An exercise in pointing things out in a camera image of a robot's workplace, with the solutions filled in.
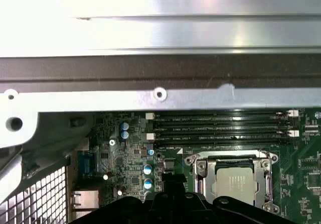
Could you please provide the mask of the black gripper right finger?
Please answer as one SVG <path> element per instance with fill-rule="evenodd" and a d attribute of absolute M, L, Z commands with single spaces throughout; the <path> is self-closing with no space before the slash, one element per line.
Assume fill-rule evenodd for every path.
<path fill-rule="evenodd" d="M 186 191 L 184 174 L 174 175 L 174 223 L 288 223 L 288 220 L 228 196 L 212 203 Z"/>

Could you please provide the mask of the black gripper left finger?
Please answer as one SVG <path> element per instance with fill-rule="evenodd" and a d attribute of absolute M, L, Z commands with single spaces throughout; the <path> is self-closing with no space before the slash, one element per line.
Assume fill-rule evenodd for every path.
<path fill-rule="evenodd" d="M 162 174 L 161 192 L 153 192 L 144 201 L 132 196 L 96 209 L 71 223 L 173 223 L 174 175 Z"/>

